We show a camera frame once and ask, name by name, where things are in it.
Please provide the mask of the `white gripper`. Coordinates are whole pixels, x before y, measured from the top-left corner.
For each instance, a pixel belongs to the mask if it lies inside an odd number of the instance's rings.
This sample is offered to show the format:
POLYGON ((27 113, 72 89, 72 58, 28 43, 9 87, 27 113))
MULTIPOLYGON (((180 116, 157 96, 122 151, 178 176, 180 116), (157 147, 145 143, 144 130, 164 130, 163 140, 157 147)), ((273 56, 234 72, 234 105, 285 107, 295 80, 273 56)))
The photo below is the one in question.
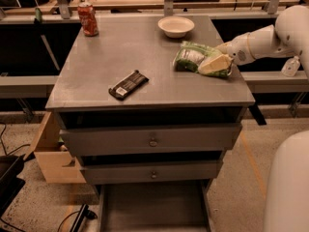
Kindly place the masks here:
POLYGON ((249 36, 249 33, 245 33, 218 45, 216 49, 223 54, 204 60, 198 67, 198 73, 202 75, 229 75, 232 64, 230 57, 238 66, 253 63, 255 58, 250 50, 249 36))

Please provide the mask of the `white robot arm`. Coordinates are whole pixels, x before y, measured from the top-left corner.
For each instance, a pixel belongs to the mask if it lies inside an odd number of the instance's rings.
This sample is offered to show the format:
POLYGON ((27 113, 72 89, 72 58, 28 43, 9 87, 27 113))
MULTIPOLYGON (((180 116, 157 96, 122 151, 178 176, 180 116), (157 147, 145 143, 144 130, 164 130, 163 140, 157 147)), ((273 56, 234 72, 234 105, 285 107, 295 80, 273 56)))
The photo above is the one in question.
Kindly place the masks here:
MULTIPOLYGON (((248 32, 214 49, 198 67, 211 75, 257 59, 296 57, 309 77, 309 9, 291 6, 273 25, 248 32)), ((288 137, 269 170, 263 232, 309 232, 309 131, 288 137)))

